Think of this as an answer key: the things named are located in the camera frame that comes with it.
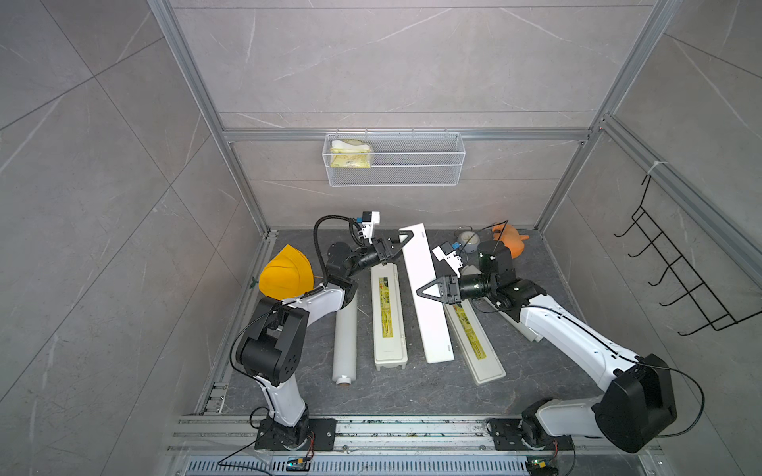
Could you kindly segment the white wrap dispenser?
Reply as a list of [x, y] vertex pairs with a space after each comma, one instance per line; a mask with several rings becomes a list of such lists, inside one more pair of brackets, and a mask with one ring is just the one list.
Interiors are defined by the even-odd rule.
[[408, 351], [397, 265], [387, 263], [372, 267], [370, 285], [376, 370], [404, 369]]
[[430, 250], [424, 224], [401, 228], [399, 237], [426, 361], [453, 361], [457, 344], [476, 384], [505, 377], [506, 371], [471, 303], [449, 303], [446, 288], [436, 283], [434, 259], [446, 260], [448, 256]]

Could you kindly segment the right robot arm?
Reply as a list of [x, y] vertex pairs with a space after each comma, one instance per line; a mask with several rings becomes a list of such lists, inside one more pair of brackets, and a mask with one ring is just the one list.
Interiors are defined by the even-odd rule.
[[478, 252], [476, 273], [462, 273], [462, 260], [448, 242], [432, 251], [452, 275], [416, 289], [419, 297], [444, 305], [486, 299], [550, 341], [577, 363], [601, 389], [601, 395], [577, 400], [545, 399], [527, 408], [520, 422], [525, 446], [540, 449], [561, 436], [605, 438], [618, 449], [636, 453], [678, 418], [671, 370], [654, 354], [640, 356], [580, 321], [536, 283], [517, 277], [512, 255], [503, 244]]

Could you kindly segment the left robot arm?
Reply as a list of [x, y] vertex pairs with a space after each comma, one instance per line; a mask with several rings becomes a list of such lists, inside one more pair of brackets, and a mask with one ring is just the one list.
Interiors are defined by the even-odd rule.
[[263, 297], [237, 339], [231, 361], [261, 386], [274, 428], [301, 432], [309, 422], [294, 376], [308, 326], [348, 307], [357, 290], [354, 276], [395, 262], [413, 237], [412, 231], [404, 231], [398, 239], [372, 238], [356, 248], [333, 243], [321, 284], [308, 257], [291, 245], [266, 265], [258, 283]]

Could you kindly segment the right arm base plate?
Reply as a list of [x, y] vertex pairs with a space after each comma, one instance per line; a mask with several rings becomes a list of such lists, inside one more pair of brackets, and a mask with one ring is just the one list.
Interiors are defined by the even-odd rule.
[[486, 429], [496, 450], [561, 450], [573, 449], [569, 436], [549, 436], [539, 424], [523, 418], [489, 418]]

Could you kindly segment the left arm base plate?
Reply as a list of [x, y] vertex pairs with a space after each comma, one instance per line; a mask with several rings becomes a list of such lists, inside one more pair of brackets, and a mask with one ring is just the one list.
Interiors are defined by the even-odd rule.
[[337, 436], [334, 418], [302, 418], [295, 426], [277, 424], [273, 418], [260, 422], [254, 447], [269, 450], [332, 451]]

